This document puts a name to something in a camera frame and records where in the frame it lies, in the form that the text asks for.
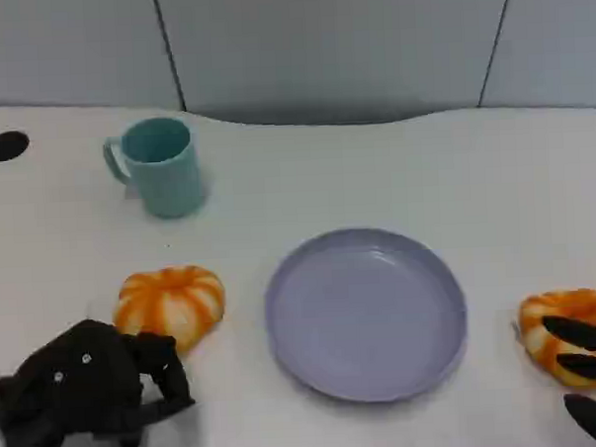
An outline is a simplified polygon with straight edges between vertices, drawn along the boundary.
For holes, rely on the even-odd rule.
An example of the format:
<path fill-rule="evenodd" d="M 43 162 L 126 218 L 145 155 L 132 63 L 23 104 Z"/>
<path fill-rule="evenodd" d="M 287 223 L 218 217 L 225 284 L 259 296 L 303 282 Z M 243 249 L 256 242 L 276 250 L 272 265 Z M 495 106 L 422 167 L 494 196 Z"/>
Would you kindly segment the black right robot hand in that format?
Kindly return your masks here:
<path fill-rule="evenodd" d="M 576 347 L 596 352 L 596 325 L 566 316 L 547 315 L 542 323 L 552 335 Z M 596 381 L 596 356 L 561 353 L 556 362 L 564 369 Z M 578 394 L 566 394 L 564 406 L 571 418 L 596 440 L 596 400 Z"/>

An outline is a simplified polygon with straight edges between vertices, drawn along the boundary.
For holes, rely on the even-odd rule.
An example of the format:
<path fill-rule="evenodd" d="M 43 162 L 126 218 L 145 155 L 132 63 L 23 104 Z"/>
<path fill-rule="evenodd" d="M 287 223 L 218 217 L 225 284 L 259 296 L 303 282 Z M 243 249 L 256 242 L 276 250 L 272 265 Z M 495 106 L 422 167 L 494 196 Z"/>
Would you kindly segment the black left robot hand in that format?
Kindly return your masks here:
<path fill-rule="evenodd" d="M 85 318 L 0 377 L 0 447 L 77 434 L 139 447 L 147 426 L 194 403 L 174 337 Z"/>

